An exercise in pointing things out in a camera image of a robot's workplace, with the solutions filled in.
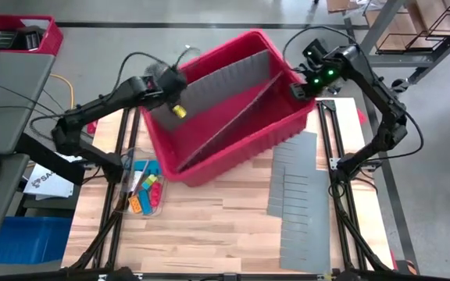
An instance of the colorful block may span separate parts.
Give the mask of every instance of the colorful block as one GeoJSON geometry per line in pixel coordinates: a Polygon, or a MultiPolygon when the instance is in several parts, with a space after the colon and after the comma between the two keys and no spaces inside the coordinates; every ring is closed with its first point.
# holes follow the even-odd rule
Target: colorful block
{"type": "Polygon", "coordinates": [[[130,206],[131,206],[131,209],[133,210],[133,213],[137,214],[137,213],[141,212],[140,201],[138,200],[137,195],[130,197],[130,199],[128,199],[128,201],[130,202],[130,206]]]}
{"type": "Polygon", "coordinates": [[[150,175],[147,177],[147,179],[141,184],[141,186],[148,190],[150,186],[157,181],[157,176],[150,175]]]}
{"type": "Polygon", "coordinates": [[[140,190],[140,192],[138,192],[138,197],[140,198],[141,209],[144,212],[144,215],[152,214],[152,207],[150,205],[150,200],[148,199],[148,191],[140,190]]]}
{"type": "Polygon", "coordinates": [[[154,208],[159,206],[162,195],[163,195],[163,185],[161,183],[152,184],[150,188],[150,205],[154,208]]]}
{"type": "MultiPolygon", "coordinates": [[[[138,160],[134,162],[135,171],[143,171],[147,160],[138,160]]],[[[145,174],[152,174],[155,176],[161,175],[161,166],[157,160],[148,160],[147,168],[145,169],[145,174]]]]}

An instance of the paper sheet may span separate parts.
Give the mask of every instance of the paper sheet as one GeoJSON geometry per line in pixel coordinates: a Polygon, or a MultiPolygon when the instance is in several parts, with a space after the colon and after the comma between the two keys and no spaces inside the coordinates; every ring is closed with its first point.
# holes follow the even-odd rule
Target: paper sheet
{"type": "MultiPolygon", "coordinates": [[[[64,156],[58,153],[57,155],[69,162],[81,160],[81,157],[64,156]]],[[[37,195],[36,200],[42,200],[48,197],[67,198],[73,194],[73,191],[73,183],[63,179],[61,176],[58,176],[39,164],[36,164],[34,167],[34,170],[27,181],[27,185],[23,190],[25,194],[37,195]]]]}

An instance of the blue bin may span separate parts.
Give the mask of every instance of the blue bin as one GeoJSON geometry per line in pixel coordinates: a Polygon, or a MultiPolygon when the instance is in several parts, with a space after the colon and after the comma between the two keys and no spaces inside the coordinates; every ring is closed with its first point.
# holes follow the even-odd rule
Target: blue bin
{"type": "Polygon", "coordinates": [[[6,217],[0,230],[0,264],[34,265],[62,259],[72,219],[6,217]]]}

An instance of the clear plastic bin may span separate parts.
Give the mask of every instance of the clear plastic bin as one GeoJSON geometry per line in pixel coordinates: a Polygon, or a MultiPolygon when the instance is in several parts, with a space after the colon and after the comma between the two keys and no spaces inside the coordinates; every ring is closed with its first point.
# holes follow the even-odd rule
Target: clear plastic bin
{"type": "Polygon", "coordinates": [[[160,214],[166,195],[167,181],[162,175],[159,164],[155,164],[156,157],[154,151],[147,148],[143,150],[141,148],[131,148],[130,150],[123,151],[121,155],[125,170],[121,183],[116,185],[112,211],[120,212],[116,210],[120,194],[128,194],[128,208],[123,213],[140,216],[141,219],[150,219],[160,214]],[[145,189],[142,183],[150,175],[154,175],[157,180],[145,189]],[[138,204],[140,205],[140,212],[137,212],[137,208],[133,208],[133,206],[136,207],[136,200],[138,200],[138,204]]]}

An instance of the white paper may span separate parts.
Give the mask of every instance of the white paper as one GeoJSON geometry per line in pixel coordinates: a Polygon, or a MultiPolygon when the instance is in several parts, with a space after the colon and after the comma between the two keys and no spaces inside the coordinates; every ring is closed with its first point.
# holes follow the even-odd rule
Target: white paper
{"type": "MultiPolygon", "coordinates": [[[[81,160],[81,157],[74,156],[63,156],[57,153],[60,157],[65,160],[72,162],[75,160],[81,160]]],[[[67,198],[73,194],[74,184],[68,180],[63,179],[54,172],[46,169],[45,167],[36,164],[32,174],[27,181],[27,185],[23,192],[25,194],[35,194],[39,195],[36,200],[42,200],[46,197],[63,197],[67,198]]]]}
{"type": "Polygon", "coordinates": [[[131,184],[130,191],[133,192],[137,189],[138,182],[144,173],[142,171],[135,171],[133,175],[133,183],[131,184]]]}
{"type": "Polygon", "coordinates": [[[47,30],[50,25],[49,20],[20,20],[26,27],[39,27],[41,29],[47,30]]]}
{"type": "Polygon", "coordinates": [[[40,194],[36,194],[36,201],[40,201],[40,200],[44,200],[44,199],[48,199],[48,198],[55,198],[55,196],[52,195],[40,195],[40,194]]]}

